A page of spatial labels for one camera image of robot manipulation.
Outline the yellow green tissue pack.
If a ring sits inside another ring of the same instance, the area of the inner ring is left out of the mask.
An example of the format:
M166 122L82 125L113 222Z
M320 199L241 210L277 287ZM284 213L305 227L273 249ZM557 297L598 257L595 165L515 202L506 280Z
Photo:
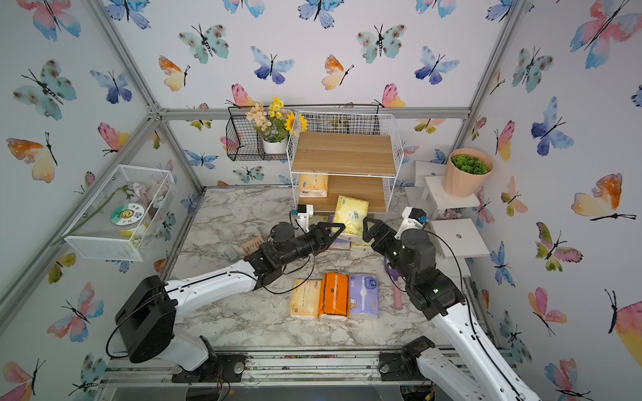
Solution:
M364 232L363 220L369 212L367 200L340 195L334 212L334 223L344 224L340 239L351 242L361 242Z

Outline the purple tissue pack shelf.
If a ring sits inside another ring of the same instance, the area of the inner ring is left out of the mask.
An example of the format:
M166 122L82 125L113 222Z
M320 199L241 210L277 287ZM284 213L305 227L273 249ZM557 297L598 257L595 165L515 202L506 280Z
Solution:
M379 317L379 281L371 275L349 277L349 318L377 319Z

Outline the orange tissue pack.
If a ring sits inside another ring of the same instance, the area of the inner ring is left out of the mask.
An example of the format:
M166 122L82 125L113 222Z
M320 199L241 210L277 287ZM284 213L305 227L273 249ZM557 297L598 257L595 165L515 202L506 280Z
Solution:
M349 317L349 276L327 272L321 283L319 321L345 322Z

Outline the beige tissue pack top shelf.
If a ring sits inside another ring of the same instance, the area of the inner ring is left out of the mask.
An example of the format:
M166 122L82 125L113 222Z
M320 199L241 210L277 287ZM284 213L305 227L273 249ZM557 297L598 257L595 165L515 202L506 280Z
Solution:
M289 316L299 320L317 320L322 281L297 279L295 287L290 299Z

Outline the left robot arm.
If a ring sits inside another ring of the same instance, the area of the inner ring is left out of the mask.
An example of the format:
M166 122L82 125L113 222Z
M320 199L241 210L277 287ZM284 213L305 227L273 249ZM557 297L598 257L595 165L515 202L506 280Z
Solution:
M320 222L297 236L292 223L280 222L253 253L228 267L169 282L157 276L145 278L115 317L115 334L125 347L123 358L132 364L162 359L187 372L214 363L208 340L185 332L177 321L210 303L264 289L282 277L290 263L314 260L344 229L343 223Z

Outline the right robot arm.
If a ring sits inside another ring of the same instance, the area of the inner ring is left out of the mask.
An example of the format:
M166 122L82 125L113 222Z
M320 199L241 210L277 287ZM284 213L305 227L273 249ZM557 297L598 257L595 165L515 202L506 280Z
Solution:
M435 344L420 337L406 344L402 357L410 374L420 374L453 400L537 400L480 328L462 285L438 270L434 240L425 229L426 213L411 208L399 229L366 217L363 239L401 274L417 310L449 338L468 368L456 367Z

